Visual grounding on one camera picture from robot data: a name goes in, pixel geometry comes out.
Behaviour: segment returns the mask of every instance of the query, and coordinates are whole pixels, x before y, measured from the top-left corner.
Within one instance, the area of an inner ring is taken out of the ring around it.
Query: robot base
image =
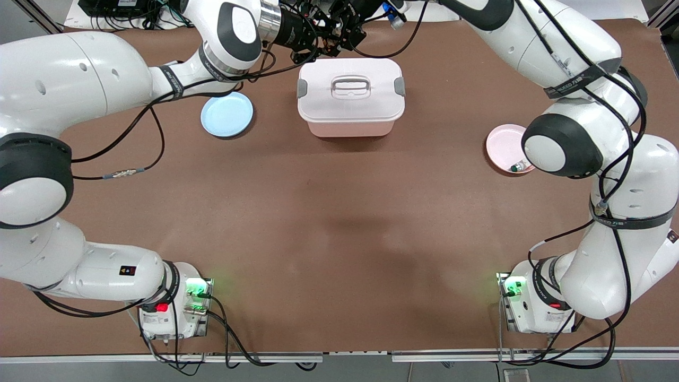
[[[523,265],[527,265],[530,271],[517,275],[519,274],[517,270],[524,268]],[[532,285],[532,272],[528,261],[524,261],[517,265],[512,275],[497,274],[500,293],[503,296],[502,304],[507,330],[522,333],[556,333],[564,326],[572,309],[562,311],[545,304],[537,296]],[[517,294],[512,297],[504,296],[510,292]],[[574,325],[575,316],[570,318],[570,322],[566,324],[562,332],[572,332]]]
[[[207,333],[206,312],[210,308],[209,298],[200,298],[195,294],[212,293],[212,279],[203,279],[192,265],[175,262],[179,271],[179,286],[172,303],[163,305],[157,311],[147,312],[139,309],[139,322],[144,335],[148,339],[175,339],[193,336],[205,336]]]

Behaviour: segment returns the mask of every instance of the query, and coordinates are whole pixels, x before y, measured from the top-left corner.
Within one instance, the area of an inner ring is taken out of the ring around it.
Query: small bottle
[[[522,159],[521,162],[515,163],[512,167],[509,167],[509,170],[513,173],[518,173],[527,169],[529,166],[530,162],[528,162],[528,159]]]

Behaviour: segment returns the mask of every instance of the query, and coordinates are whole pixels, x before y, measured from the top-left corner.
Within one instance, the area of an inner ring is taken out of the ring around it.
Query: blue plate
[[[228,138],[245,130],[253,119],[253,104],[248,97],[233,92],[226,97],[211,98],[200,112],[200,123],[208,133]]]

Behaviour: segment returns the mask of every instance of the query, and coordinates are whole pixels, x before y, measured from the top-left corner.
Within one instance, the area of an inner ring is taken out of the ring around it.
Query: plastic container
[[[401,68],[386,58],[326,58],[305,64],[297,110],[317,137],[379,137],[405,110]]]

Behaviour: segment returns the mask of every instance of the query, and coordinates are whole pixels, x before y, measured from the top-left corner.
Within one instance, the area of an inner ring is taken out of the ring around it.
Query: lid handle
[[[370,80],[361,75],[335,77],[330,84],[330,93],[335,99],[366,99],[370,97]]]

